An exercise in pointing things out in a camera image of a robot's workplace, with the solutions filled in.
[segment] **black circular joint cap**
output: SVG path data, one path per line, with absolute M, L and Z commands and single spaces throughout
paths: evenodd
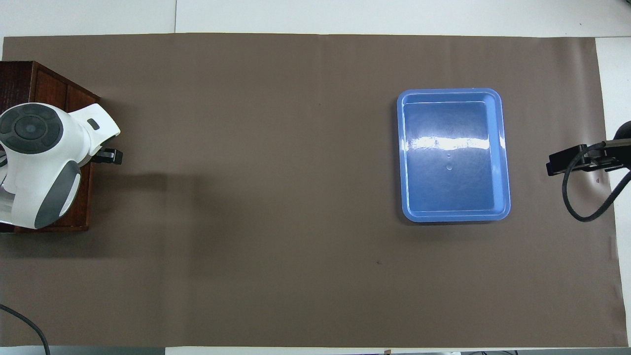
M 26 116 L 15 122 L 15 133 L 26 140 L 36 140 L 46 133 L 46 124 L 34 116 Z
M 0 116 L 0 141 L 18 153 L 43 153 L 56 146 L 62 134 L 61 119 L 42 104 L 17 106 Z

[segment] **brown paper backdrop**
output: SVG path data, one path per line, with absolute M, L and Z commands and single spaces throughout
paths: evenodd
M 17 37 L 3 59 L 93 90 L 122 130 L 89 232 L 0 236 L 0 300 L 52 344 L 627 345 L 613 212 L 574 220 L 545 170 L 604 138 L 593 39 Z M 394 102 L 457 87 L 502 96 L 512 211 L 415 225 Z M 610 191 L 573 179 L 584 213 Z M 37 343 L 0 320 L 0 345 Z

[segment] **blue plastic tray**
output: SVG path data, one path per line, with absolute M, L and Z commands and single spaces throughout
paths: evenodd
M 414 222 L 499 220 L 510 212 L 500 95 L 489 88 L 399 96 L 403 213 Z

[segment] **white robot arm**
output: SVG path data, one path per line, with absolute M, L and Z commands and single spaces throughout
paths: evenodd
M 47 104 L 14 106 L 0 116 L 0 222 L 39 229 L 76 196 L 79 168 L 120 129 L 98 104 L 66 113 Z

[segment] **wooden box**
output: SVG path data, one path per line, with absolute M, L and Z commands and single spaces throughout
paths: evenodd
M 99 97 L 35 61 L 0 61 L 0 112 L 25 102 L 41 102 L 66 112 L 97 103 Z M 0 224 L 0 232 L 74 232 L 90 226 L 94 163 L 81 168 L 81 184 L 68 212 L 42 229 Z

